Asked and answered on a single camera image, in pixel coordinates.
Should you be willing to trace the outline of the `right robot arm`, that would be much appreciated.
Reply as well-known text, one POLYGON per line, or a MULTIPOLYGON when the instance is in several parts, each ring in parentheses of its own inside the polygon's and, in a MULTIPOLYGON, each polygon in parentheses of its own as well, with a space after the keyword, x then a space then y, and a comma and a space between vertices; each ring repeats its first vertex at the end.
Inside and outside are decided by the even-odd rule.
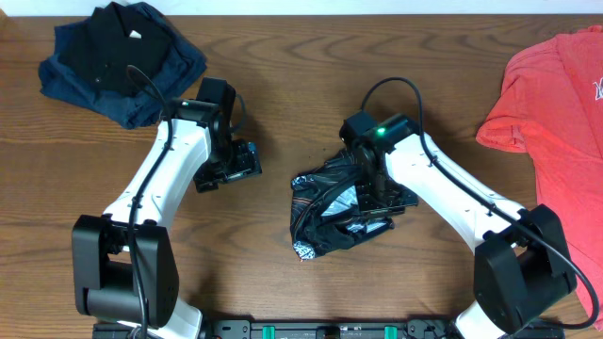
POLYGON ((474 302, 453 322, 461 338, 562 338, 541 315, 577 287, 559 217, 528 210, 485 186, 445 155, 404 115, 378 123, 366 112, 339 132, 366 176, 426 202, 474 255, 474 302))

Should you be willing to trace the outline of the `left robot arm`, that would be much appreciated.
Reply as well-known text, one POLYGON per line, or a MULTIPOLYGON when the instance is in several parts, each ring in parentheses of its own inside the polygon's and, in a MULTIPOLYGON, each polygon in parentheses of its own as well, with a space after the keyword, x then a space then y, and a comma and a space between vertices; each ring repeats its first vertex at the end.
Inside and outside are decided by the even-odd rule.
POLYGON ((198 191, 260 173, 255 146, 234 139, 232 99, 174 100, 119 198, 72 230, 75 304, 95 338, 206 338, 202 312, 179 295, 169 232, 189 184, 198 191))

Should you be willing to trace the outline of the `black patterned jersey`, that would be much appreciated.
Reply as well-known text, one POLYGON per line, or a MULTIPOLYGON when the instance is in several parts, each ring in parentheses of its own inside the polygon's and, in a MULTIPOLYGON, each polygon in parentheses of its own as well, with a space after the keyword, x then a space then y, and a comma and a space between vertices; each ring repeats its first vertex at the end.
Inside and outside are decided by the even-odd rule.
POLYGON ((355 187, 360 175, 354 156, 342 149, 291 180, 290 233, 300 260, 348 250, 394 228, 392 218, 361 215, 355 187))

